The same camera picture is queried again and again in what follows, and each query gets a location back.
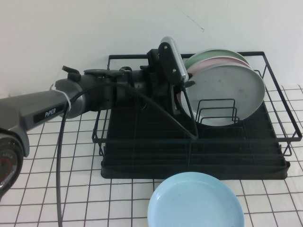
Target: black cable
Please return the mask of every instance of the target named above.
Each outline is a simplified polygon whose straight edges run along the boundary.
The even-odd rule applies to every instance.
[[[137,95],[140,98],[144,99],[147,103],[153,105],[156,107],[162,114],[164,114],[168,119],[170,119],[173,123],[176,124],[176,126],[181,129],[186,135],[188,135],[192,139],[197,139],[198,138],[198,129],[196,126],[196,121],[193,115],[193,111],[190,107],[189,99],[186,93],[186,89],[184,87],[184,83],[181,85],[181,89],[184,92],[185,99],[189,108],[190,116],[192,118],[192,123],[195,128],[195,135],[192,134],[190,131],[188,131],[186,128],[184,128],[183,125],[181,125],[175,118],[173,118],[168,112],[166,112],[160,105],[158,105],[156,102],[154,102],[152,99],[147,97],[146,95],[142,94],[140,91],[135,90],[132,87],[123,85],[123,84],[117,84],[114,82],[107,82],[107,83],[100,83],[96,84],[95,86],[92,86],[90,88],[87,88],[78,94],[74,96],[73,98],[70,99],[71,105],[83,94],[89,92],[92,89],[96,89],[99,87],[104,87],[104,86],[114,86],[114,87],[123,87],[126,91],[128,91],[131,94]],[[65,127],[65,122],[66,122],[66,117],[67,117],[67,112],[68,112],[69,105],[65,106],[64,109],[64,114],[62,117],[61,121],[61,127],[60,127],[60,132],[59,132],[59,137],[58,137],[58,149],[57,149],[57,164],[56,164],[56,193],[57,193],[57,216],[58,216],[58,226],[62,227],[62,212],[61,212],[61,189],[60,189],[60,168],[61,168],[61,150],[62,150],[62,140],[63,140],[63,133],[64,133],[64,127]]]
[[[186,88],[184,86],[184,82],[181,83],[181,90],[183,91],[185,99],[186,99],[186,104],[187,104],[188,109],[189,109],[191,122],[193,124],[194,129],[195,129],[195,134],[197,136],[196,139],[198,139],[198,128],[197,128],[196,120],[195,120],[195,117],[194,117],[194,114],[193,114],[193,110],[192,110],[190,102],[189,102],[189,98],[187,96],[187,92],[186,92]]]

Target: plate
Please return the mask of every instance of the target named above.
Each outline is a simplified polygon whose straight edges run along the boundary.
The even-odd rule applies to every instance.
[[[149,227],[244,227],[237,197],[218,179],[187,172],[163,181],[151,196]]]
[[[227,57],[227,56],[219,56],[219,57],[213,57],[213,58],[208,58],[206,60],[198,61],[192,66],[190,66],[187,69],[187,72],[193,74],[193,76],[197,73],[203,70],[204,68],[216,65],[216,64],[223,64],[223,63],[237,63],[240,65],[244,65],[246,67],[250,68],[250,65],[248,65],[246,62],[238,59],[238,58],[233,58],[233,57]]]
[[[242,55],[238,54],[237,52],[222,50],[222,49],[212,49],[212,50],[201,51],[199,53],[194,54],[184,63],[184,65],[185,65],[186,69],[188,69],[190,66],[192,66],[193,64],[195,64],[198,61],[203,61],[203,60],[206,60],[209,58],[214,58],[214,57],[219,57],[219,56],[237,58],[248,64],[247,60]]]
[[[200,102],[198,111],[200,116],[196,118],[197,122],[204,125],[233,124],[231,117],[235,115],[232,114],[233,111],[235,113],[235,109],[232,108],[234,103],[232,99],[235,100],[238,120],[244,120],[260,107],[265,95],[263,79],[252,69],[240,64],[217,64],[197,73],[190,80],[196,83],[186,88],[195,117],[199,100],[209,100]],[[181,105],[190,116],[183,92]]]

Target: white wall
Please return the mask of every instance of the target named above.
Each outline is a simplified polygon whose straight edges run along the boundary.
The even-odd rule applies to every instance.
[[[0,0],[0,93],[47,90],[63,64],[103,68],[109,54],[146,53],[166,35],[181,52],[265,51],[280,83],[303,83],[302,9],[302,0]]]

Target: white cable tie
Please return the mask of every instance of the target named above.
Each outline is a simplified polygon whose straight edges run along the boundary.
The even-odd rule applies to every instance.
[[[56,82],[53,83],[53,85],[51,87],[51,90],[57,91],[57,92],[60,92],[60,93],[64,94],[64,96],[66,97],[66,100],[68,102],[68,106],[69,106],[68,111],[70,111],[71,110],[71,101],[70,101],[70,98],[68,98],[67,94],[64,91],[57,90],[55,84],[56,84]]]

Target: wire rack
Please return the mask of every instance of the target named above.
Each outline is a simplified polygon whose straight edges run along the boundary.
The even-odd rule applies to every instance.
[[[290,166],[285,156],[292,155],[290,143],[300,141],[302,134],[265,54],[240,54],[261,57],[264,62],[263,70],[255,71],[266,84],[266,97],[253,115],[240,120],[232,99],[220,99],[232,104],[216,108],[200,108],[201,103],[210,101],[200,100],[199,115],[208,109],[230,109],[230,115],[220,118],[230,118],[233,124],[224,127],[199,125],[199,139],[192,140],[151,107],[138,111],[133,103],[118,105],[111,110],[107,137],[103,134],[98,137],[100,113],[92,135],[103,156],[101,175],[104,178],[164,179],[176,173],[196,171],[219,179],[285,179]],[[182,55],[184,59],[190,56],[192,54]],[[110,69],[112,60],[146,58],[147,55],[110,55],[107,68]],[[281,109],[288,114],[291,125],[287,124],[287,127],[280,120]],[[190,118],[186,114],[175,118],[190,129]]]

